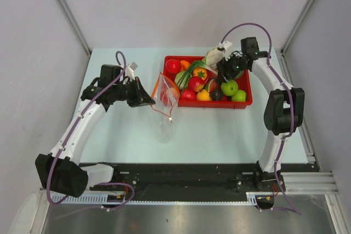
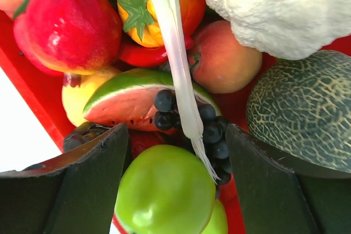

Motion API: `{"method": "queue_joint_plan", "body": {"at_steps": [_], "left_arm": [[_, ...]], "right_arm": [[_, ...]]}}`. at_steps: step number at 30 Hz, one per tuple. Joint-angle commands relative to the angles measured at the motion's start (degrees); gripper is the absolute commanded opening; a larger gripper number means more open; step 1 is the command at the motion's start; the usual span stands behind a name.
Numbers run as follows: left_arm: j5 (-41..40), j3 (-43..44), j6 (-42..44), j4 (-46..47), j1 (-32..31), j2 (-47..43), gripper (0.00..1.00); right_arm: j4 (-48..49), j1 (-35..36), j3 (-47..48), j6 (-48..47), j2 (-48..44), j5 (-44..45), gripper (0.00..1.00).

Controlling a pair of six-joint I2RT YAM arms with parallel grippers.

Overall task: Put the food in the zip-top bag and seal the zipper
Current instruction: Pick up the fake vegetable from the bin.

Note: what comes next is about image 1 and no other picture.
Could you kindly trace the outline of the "clear zip top bag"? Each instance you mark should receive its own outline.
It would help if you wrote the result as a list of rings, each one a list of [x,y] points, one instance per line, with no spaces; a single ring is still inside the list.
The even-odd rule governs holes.
[[[173,114],[178,107],[178,100],[169,99],[165,95],[168,88],[178,87],[167,76],[160,72],[151,97],[155,100],[152,109],[152,128],[156,139],[161,143],[167,143],[172,138]]]

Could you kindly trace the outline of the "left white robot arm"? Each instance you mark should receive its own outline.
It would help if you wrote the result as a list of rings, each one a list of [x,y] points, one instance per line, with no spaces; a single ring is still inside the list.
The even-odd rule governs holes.
[[[79,197],[85,189],[103,184],[109,190],[120,186],[121,176],[111,165],[98,163],[80,167],[86,143],[98,122],[117,101],[125,101],[131,108],[149,106],[155,101],[135,76],[137,68],[104,64],[100,75],[93,79],[81,96],[78,110],[59,142],[35,160],[42,187],[66,196]]]

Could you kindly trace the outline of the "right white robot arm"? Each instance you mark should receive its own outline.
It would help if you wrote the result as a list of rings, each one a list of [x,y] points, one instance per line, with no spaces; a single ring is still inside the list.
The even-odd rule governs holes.
[[[249,70],[269,95],[264,111],[267,139],[251,184],[260,191],[273,190],[282,185],[281,157],[286,140],[303,121],[305,92],[302,88],[295,88],[277,72],[270,62],[270,51],[261,51],[254,37],[241,40],[241,54],[237,54],[228,41],[221,41],[217,49],[223,54],[222,60],[217,63],[219,76],[229,80],[239,72]]]

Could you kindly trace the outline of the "green onion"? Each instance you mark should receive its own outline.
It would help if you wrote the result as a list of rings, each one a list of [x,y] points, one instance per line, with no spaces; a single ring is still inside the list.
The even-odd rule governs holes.
[[[203,67],[206,68],[208,71],[208,78],[205,80],[205,83],[210,79],[210,78],[216,78],[218,71],[213,70],[210,67],[208,67],[205,63],[202,62],[202,60],[196,60],[192,64],[190,64],[190,67],[186,70],[186,72],[189,74],[189,79],[193,77],[193,69],[196,67]]]

